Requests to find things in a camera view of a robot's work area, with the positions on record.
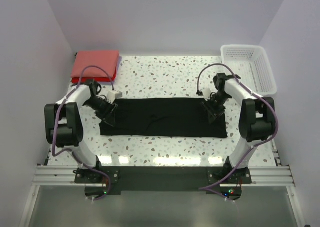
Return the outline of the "black t shirt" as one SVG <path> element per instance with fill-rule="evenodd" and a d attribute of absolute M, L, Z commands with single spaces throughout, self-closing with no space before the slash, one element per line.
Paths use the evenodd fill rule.
<path fill-rule="evenodd" d="M 209 122 L 201 98 L 118 99 L 115 126 L 99 124 L 101 136 L 227 138 L 226 118 Z"/>

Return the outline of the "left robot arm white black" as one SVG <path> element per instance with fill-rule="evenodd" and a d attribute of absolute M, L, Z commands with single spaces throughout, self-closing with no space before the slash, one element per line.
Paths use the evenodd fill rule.
<path fill-rule="evenodd" d="M 80 115 L 82 107 L 90 107 L 98 119 L 114 127 L 118 108 L 116 99 L 123 94 L 113 87 L 106 95 L 99 96 L 102 86 L 94 79 L 73 86 L 70 92 L 56 103 L 44 107 L 45 134 L 51 144 L 51 155 L 58 157 L 68 153 L 81 170 L 101 168 L 99 158 L 84 141 L 84 127 Z"/>

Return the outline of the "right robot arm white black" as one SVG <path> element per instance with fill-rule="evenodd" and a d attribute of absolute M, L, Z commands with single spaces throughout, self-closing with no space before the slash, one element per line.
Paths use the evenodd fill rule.
<path fill-rule="evenodd" d="M 246 169 L 257 148 L 275 137 L 279 128 L 275 101 L 252 91 L 237 75 L 218 73 L 213 78 L 213 83 L 217 92 L 211 92 L 208 88 L 202 91 L 202 106 L 208 115 L 209 123 L 225 114 L 227 100 L 234 99 L 241 105 L 238 123 L 240 139 L 223 165 L 224 172 L 228 174 Z"/>

